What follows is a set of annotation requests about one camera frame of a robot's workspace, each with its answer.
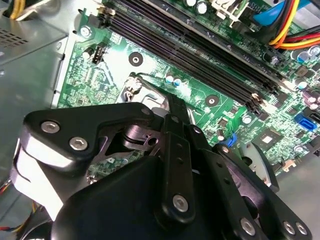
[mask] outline white connector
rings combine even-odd
[[[243,6],[243,2],[240,2],[235,7],[229,11],[228,9],[235,3],[236,0],[210,0],[211,6],[216,9],[216,15],[221,19],[229,18],[231,19],[231,24],[229,25],[232,28],[234,22],[239,21],[239,17],[244,12],[244,10],[249,5],[249,1],[246,1]]]

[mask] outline ventilation holes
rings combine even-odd
[[[27,40],[24,40],[21,37],[18,37],[0,27],[0,47],[5,49],[13,49],[26,43],[28,43]]]

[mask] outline black ram slot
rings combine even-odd
[[[257,105],[257,103],[255,102],[255,100],[252,99],[252,97],[249,97],[250,95],[249,92],[245,94],[246,96],[243,96],[242,94],[238,94],[237,90],[230,87],[229,84],[216,82],[215,76],[211,76],[207,72],[194,67],[189,63],[189,59],[188,61],[185,61],[184,58],[181,59],[176,55],[174,55],[172,52],[168,51],[165,47],[167,42],[166,39],[161,38],[162,42],[158,42],[158,44],[156,44],[155,42],[150,40],[150,37],[151,37],[150,35],[144,36],[144,35],[141,35],[141,33],[139,32],[133,31],[131,29],[131,21],[128,20],[128,16],[126,17],[126,19],[123,19],[123,20],[120,20],[117,17],[117,15],[114,16],[113,22],[110,26],[110,30],[138,44],[139,46],[143,47],[147,51],[164,59],[169,64],[172,64],[175,67],[179,68],[180,70],[186,72],[190,76],[201,80],[205,84],[217,89],[218,91],[225,94],[226,96],[231,97],[237,102],[245,105],[251,112],[255,114],[260,113],[259,105]]]
[[[140,2],[153,4],[153,5],[157,6],[158,8],[162,9],[163,12],[170,13],[170,15],[173,16],[176,19],[179,19],[179,20],[184,19],[185,22],[188,22],[186,20],[190,19],[190,17],[186,13],[184,13],[181,10],[179,10],[179,9],[175,8],[174,6],[170,5],[165,0],[142,0],[142,1],[140,0]],[[245,62],[246,63],[252,64],[254,67],[259,69],[259,71],[267,74],[267,76],[272,76],[277,81],[281,80],[283,78],[283,76],[281,74],[279,74],[276,70],[274,70],[273,68],[271,68],[270,66],[265,64],[263,61],[261,61],[261,60],[257,59],[256,57],[250,55],[250,53],[248,53],[245,50],[241,49],[236,44],[228,41],[223,36],[220,36],[219,34],[216,34],[216,33],[212,32],[209,28],[207,28],[206,26],[204,26],[200,22],[197,22],[197,21],[192,22],[191,21],[190,24],[191,24],[193,29],[195,29],[199,33],[203,34],[204,36],[212,36],[212,37],[214,37],[214,39],[212,39],[212,40],[214,40],[213,42],[216,45],[221,46],[221,47],[223,47],[225,49],[226,49],[227,46],[231,46],[231,49],[232,49],[233,53],[235,53],[241,59],[245,58]]]
[[[170,53],[176,52],[175,55],[180,59],[188,59],[188,62],[196,67],[197,69],[203,71],[204,73],[209,74],[210,76],[214,76],[217,81],[221,84],[226,84],[228,81],[228,85],[233,89],[237,89],[237,93],[244,95],[246,98],[250,98],[253,93],[257,93],[257,90],[244,84],[242,81],[237,80],[232,75],[226,73],[226,71],[220,69],[214,64],[203,61],[197,55],[187,51],[184,48],[177,47],[175,42],[170,41],[168,38],[166,41],[163,41],[163,36],[158,34],[157,32],[147,28],[146,26],[141,25],[135,19],[130,18],[128,15],[124,15],[123,13],[117,12],[116,16],[117,21],[121,21],[122,24],[125,24],[128,20],[130,20],[130,28],[132,31],[135,31],[137,35],[140,35],[141,38],[147,38],[148,40],[152,40],[154,43],[158,43],[160,47],[166,49]]]
[[[110,27],[110,30],[134,42],[135,44],[141,46],[142,48],[146,49],[152,54],[165,60],[167,63],[174,65],[175,67],[179,68],[181,71],[185,72],[186,74],[189,74],[190,76],[201,80],[203,83],[229,96],[230,98],[236,100],[240,104],[245,105],[246,102],[248,101],[247,98],[243,98],[235,94],[235,91],[232,88],[228,86],[221,87],[219,84],[216,84],[214,81],[211,80],[212,79],[211,76],[204,74],[202,71],[196,69],[195,67],[190,65],[188,62],[185,62],[175,57],[165,49],[161,49],[161,48],[159,49],[159,46],[157,46],[154,42],[148,40],[147,38],[141,39],[140,36],[137,37],[136,33],[132,33],[130,29],[128,29],[125,25],[114,23]]]
[[[174,21],[165,14],[158,12],[156,9],[146,4],[145,2],[141,0],[137,0],[134,2],[132,2],[131,0],[121,0],[121,3],[148,18],[152,22],[158,24],[170,33],[183,39],[186,43],[191,44],[192,46],[198,48],[206,54],[211,54],[216,60],[238,72],[249,81],[255,84],[259,83],[260,87],[265,88],[265,90],[267,90],[268,92],[273,92],[274,88],[277,87],[277,85],[271,79],[267,78],[264,74],[252,69],[251,67],[248,67],[238,58],[222,50],[220,47],[212,44],[209,40],[201,38],[196,33],[183,27],[181,24]]]

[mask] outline blue connector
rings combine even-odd
[[[311,119],[304,116],[302,113],[299,113],[297,116],[295,116],[294,120],[297,124],[309,131],[313,131],[317,128],[317,125],[313,121],[311,121]]]
[[[304,8],[309,3],[310,3],[309,0],[300,0],[299,5],[298,5],[298,10]],[[285,1],[269,8],[266,11],[263,11],[259,14],[254,15],[253,19],[255,21],[257,21],[262,26],[271,25],[278,17],[278,15],[281,12],[284,5],[285,5]]]
[[[226,140],[221,141],[220,144],[225,144],[228,148],[232,147],[237,142],[237,135],[233,132]]]

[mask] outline motherboard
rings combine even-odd
[[[160,108],[171,93],[186,102],[190,122],[210,145],[241,155],[254,143],[272,165],[289,163],[276,174],[309,152],[319,154],[319,55],[309,51],[299,61],[301,50],[275,51],[244,35],[238,22],[256,29],[244,16],[270,8],[262,0],[240,1],[236,19],[217,14],[212,1],[194,1],[206,11],[190,2],[105,1],[98,17],[81,11],[58,108],[125,102]],[[293,23],[289,31],[300,30]],[[91,175],[108,175],[142,155],[106,159],[90,167]]]

